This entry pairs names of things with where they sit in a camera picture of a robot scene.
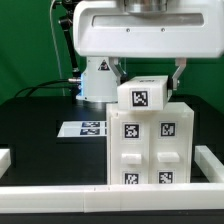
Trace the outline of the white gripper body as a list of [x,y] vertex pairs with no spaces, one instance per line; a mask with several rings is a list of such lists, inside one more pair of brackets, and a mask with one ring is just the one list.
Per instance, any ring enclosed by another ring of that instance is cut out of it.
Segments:
[[128,0],[83,0],[73,40],[81,56],[216,58],[224,54],[224,0],[167,0],[146,12]]

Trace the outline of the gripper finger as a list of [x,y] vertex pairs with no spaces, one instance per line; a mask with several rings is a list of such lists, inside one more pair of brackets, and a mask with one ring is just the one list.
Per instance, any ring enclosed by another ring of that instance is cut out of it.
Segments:
[[109,65],[117,77],[118,85],[121,85],[122,83],[127,81],[127,72],[122,68],[119,58],[110,57]]
[[186,58],[176,58],[175,59],[175,66],[177,67],[176,71],[172,76],[168,78],[167,82],[167,89],[168,89],[168,98],[171,98],[174,91],[177,90],[179,82],[178,79],[185,70],[187,65]]

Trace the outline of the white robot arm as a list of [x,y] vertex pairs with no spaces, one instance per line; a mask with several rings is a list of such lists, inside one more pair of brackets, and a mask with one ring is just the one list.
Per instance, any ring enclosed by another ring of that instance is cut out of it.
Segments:
[[187,59],[224,54],[224,0],[82,0],[74,10],[73,41],[87,58],[81,100],[117,99],[120,58],[173,58],[175,89]]

